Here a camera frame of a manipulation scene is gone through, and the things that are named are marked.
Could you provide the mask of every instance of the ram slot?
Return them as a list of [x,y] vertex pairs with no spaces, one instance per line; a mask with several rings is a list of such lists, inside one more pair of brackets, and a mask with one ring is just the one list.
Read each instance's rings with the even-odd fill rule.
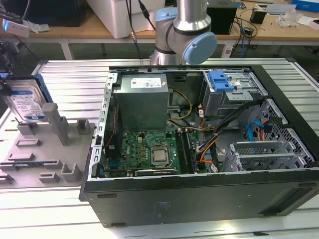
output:
[[196,159],[194,155],[193,148],[191,146],[190,138],[188,132],[183,132],[183,143],[184,143],[184,152],[186,155],[186,162],[188,164],[188,171],[190,173],[195,173],[197,171]]
[[175,140],[179,159],[180,172],[181,174],[188,174],[189,170],[184,152],[184,143],[181,133],[177,132],[177,130],[175,131]]

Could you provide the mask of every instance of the hard drive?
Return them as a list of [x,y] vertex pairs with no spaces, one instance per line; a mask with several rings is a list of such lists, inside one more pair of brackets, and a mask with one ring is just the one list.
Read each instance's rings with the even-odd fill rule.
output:
[[20,123],[47,121],[42,107],[52,98],[40,75],[36,77],[7,77],[2,79],[1,95]]

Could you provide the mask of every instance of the motherboard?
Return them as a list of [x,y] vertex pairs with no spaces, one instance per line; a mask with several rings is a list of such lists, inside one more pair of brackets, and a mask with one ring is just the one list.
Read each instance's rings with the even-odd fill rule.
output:
[[126,177],[148,176],[147,170],[181,174],[188,170],[188,164],[190,171],[196,171],[194,151],[199,146],[196,131],[124,132],[122,142],[120,159],[108,162],[112,173],[117,171]]

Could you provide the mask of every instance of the green motherboard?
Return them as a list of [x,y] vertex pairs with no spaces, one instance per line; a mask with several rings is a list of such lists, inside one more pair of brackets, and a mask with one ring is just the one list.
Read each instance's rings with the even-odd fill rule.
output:
[[[199,145],[198,134],[195,131],[189,133],[193,149]],[[168,164],[156,167],[154,157],[155,149],[165,149],[168,156]],[[122,155],[119,169],[156,169],[171,168],[180,174],[178,150],[175,140],[175,131],[146,131],[125,132],[123,134]]]

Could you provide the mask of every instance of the gray plastic stand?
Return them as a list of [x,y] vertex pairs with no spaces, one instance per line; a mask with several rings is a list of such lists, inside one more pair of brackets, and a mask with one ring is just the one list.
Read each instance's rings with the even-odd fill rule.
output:
[[18,125],[17,128],[22,135],[33,135],[30,125]]
[[43,108],[50,124],[20,128],[30,131],[19,134],[0,162],[0,189],[81,185],[95,125],[86,119],[68,124],[56,104]]
[[61,144],[67,146],[69,136],[66,130],[68,122],[66,119],[61,119],[56,103],[45,103],[42,107],[42,112],[49,119],[53,132],[58,135]]
[[74,182],[81,178],[82,172],[80,171],[78,165],[73,164],[72,170],[70,170],[68,165],[64,163],[61,170],[61,176],[63,176],[67,182]]
[[13,178],[6,174],[6,173],[3,173],[3,174],[0,174],[0,185],[10,185],[11,183],[13,182]]
[[56,173],[40,173],[39,180],[42,183],[58,183],[60,177]]

